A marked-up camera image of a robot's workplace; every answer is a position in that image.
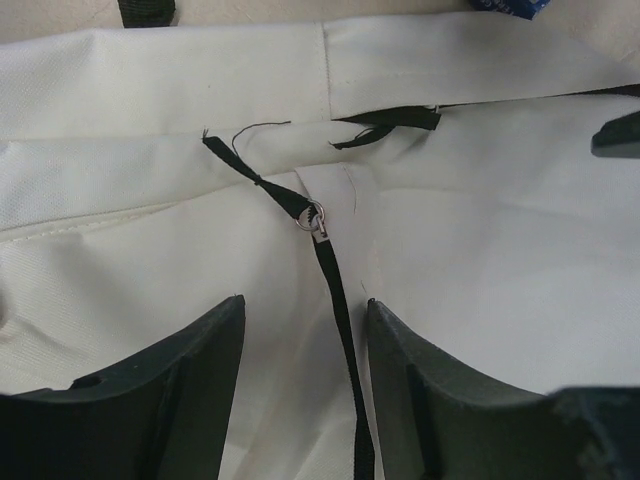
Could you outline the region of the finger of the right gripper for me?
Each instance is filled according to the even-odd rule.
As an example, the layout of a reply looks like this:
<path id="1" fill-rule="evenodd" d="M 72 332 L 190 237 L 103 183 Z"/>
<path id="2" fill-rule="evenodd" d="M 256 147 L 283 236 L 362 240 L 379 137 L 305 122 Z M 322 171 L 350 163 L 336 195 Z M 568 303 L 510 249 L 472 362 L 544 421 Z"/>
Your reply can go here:
<path id="1" fill-rule="evenodd" d="M 606 122 L 593 135 L 591 153 L 600 158 L 640 158 L 640 112 Z"/>

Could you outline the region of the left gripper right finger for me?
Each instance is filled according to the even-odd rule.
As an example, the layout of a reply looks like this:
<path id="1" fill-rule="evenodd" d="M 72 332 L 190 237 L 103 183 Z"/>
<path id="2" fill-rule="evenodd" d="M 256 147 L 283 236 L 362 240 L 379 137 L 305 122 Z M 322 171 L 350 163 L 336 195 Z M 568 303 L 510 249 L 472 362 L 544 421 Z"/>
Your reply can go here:
<path id="1" fill-rule="evenodd" d="M 420 337 L 377 300 L 366 327 L 386 478 L 638 478 L 638 388 L 516 388 Z"/>

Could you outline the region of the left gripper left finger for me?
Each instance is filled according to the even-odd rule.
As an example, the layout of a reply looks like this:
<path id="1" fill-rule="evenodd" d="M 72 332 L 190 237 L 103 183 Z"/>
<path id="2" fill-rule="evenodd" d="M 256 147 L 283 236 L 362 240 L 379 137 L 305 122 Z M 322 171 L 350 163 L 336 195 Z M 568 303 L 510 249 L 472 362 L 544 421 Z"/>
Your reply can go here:
<path id="1" fill-rule="evenodd" d="M 244 333 L 232 296 L 67 390 L 2 396 L 2 478 L 217 478 Z"/>

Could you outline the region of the blue dinosaur pencil case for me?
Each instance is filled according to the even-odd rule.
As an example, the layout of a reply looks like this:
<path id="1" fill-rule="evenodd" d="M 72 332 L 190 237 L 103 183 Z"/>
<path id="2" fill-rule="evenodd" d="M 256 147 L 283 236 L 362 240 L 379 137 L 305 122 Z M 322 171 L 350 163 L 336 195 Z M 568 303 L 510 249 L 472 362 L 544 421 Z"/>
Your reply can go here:
<path id="1" fill-rule="evenodd" d="M 467 3 L 477 11 L 499 12 L 532 20 L 550 0 L 468 0 Z"/>

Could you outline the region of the beige canvas backpack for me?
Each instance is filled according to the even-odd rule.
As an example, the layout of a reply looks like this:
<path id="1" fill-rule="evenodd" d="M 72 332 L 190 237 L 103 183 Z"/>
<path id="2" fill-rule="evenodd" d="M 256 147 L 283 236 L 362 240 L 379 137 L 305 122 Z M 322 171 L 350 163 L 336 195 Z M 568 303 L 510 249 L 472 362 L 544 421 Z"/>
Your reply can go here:
<path id="1" fill-rule="evenodd" d="M 539 395 L 639 390 L 639 75 L 514 17 L 91 29 L 1 49 L 1 398 L 225 299 L 215 479 L 388 479 L 368 303 Z"/>

